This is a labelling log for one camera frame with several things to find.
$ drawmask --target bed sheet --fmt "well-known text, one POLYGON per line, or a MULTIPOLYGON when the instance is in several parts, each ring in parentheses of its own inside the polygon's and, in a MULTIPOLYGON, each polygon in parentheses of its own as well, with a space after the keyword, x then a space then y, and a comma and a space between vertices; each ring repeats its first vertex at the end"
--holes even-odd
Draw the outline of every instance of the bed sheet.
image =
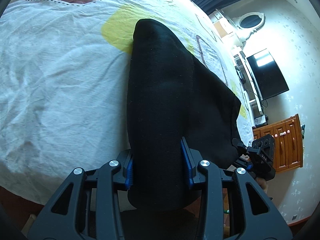
POLYGON ((12 0, 0 18, 0 185, 45 204, 76 167, 128 149, 126 93, 136 22, 152 18, 239 97, 230 54, 190 0, 12 0))

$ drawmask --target floral wallpaper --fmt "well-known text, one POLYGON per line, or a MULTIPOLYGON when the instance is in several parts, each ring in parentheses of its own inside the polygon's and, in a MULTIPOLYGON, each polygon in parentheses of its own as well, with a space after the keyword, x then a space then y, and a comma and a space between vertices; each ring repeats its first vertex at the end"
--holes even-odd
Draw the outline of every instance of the floral wallpaper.
POLYGON ((286 0, 242 1, 223 10, 231 18, 265 13, 264 26, 243 50, 251 56, 267 48, 290 89, 268 99, 265 114, 273 123, 298 113, 306 125, 303 168, 276 174, 268 182, 268 195, 290 224, 310 216, 320 200, 320 33, 286 0))

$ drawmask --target wooden cabinet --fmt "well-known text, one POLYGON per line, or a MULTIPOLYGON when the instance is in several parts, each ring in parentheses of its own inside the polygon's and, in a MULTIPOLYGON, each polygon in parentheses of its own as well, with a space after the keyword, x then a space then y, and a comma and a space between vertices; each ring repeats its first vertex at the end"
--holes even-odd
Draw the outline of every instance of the wooden cabinet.
POLYGON ((275 139, 273 167, 276 172, 303 166, 299 115, 253 130, 254 139, 271 134, 275 139))

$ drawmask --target silver screw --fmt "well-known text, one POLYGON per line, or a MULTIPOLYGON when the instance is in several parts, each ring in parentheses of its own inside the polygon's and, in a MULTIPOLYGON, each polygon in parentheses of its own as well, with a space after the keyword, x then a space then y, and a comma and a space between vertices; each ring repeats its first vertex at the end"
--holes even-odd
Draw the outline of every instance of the silver screw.
POLYGON ((202 160, 202 161, 200 161, 200 164, 201 164, 202 166, 204 166, 204 167, 207 167, 207 166, 210 165, 210 162, 207 161, 207 160, 202 160))
POLYGON ((81 168, 76 168, 73 170, 73 173, 76 174, 76 175, 79 175, 82 173, 82 169, 81 168))
POLYGON ((116 161, 116 160, 113 160, 113 161, 109 162, 109 165, 110 165, 111 167, 116 167, 116 166, 119 165, 119 162, 116 161))
POLYGON ((245 169, 244 169, 244 168, 238 168, 238 169, 237 169, 237 172, 238 172, 239 174, 245 174, 245 169))

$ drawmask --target tv screen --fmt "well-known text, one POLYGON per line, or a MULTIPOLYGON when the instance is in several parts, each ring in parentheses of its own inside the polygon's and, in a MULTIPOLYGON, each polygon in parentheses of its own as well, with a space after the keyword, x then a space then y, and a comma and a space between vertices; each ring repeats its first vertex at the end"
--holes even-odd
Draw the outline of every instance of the tv screen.
POLYGON ((289 91, 277 63, 267 49, 247 58, 256 81, 260 100, 289 91))

